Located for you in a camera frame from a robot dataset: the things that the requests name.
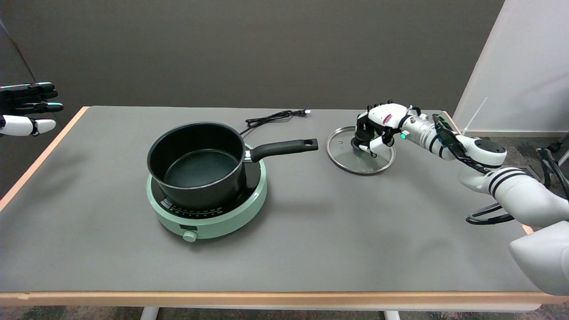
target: white wall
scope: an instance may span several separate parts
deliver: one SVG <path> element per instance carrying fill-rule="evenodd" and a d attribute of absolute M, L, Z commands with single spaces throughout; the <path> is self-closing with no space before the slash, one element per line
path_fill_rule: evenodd
<path fill-rule="evenodd" d="M 453 116 L 460 129 L 486 97 L 469 132 L 569 131 L 568 0 L 506 0 Z"/>

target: black handle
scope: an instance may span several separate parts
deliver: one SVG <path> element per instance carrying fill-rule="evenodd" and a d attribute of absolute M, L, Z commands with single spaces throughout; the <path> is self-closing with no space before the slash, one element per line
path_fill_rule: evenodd
<path fill-rule="evenodd" d="M 291 140 L 275 143 L 267 143 L 251 149 L 251 162 L 258 162 L 270 155 L 300 153 L 305 151 L 318 150 L 318 140 Z"/>

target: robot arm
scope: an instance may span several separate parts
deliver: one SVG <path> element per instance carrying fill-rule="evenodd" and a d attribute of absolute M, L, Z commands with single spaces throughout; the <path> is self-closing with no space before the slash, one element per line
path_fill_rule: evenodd
<path fill-rule="evenodd" d="M 54 120 L 26 117 L 63 110 L 60 103 L 46 102 L 55 97 L 55 86 L 47 82 L 0 87 L 0 136 L 37 136 L 55 128 Z"/>
<path fill-rule="evenodd" d="M 503 208 L 511 216 L 503 221 L 543 228 L 510 243 L 520 269 L 545 293 L 569 295 L 569 202 L 520 169 L 502 168 L 507 152 L 499 144 L 465 137 L 412 109 L 392 101 L 368 107 L 357 118 L 352 145 L 374 156 L 386 152 L 399 134 L 439 158 L 464 163 L 460 183 L 494 197 L 499 206 L 491 211 Z"/>

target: black saucepan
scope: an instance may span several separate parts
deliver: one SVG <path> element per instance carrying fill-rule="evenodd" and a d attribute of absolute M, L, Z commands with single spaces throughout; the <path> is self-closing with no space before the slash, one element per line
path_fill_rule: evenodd
<path fill-rule="evenodd" d="M 189 210 L 209 210 L 235 197 L 246 183 L 244 162 L 318 150 L 318 141 L 292 140 L 245 147 L 241 135 L 216 122 L 194 122 L 164 133 L 147 165 L 170 199 Z"/>

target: cooktop control knob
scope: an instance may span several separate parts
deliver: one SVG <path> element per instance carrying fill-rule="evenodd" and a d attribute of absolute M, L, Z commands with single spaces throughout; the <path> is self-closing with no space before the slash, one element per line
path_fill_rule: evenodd
<path fill-rule="evenodd" d="M 197 233 L 194 231 L 186 231 L 184 232 L 182 238 L 187 242 L 195 242 L 197 239 Z"/>

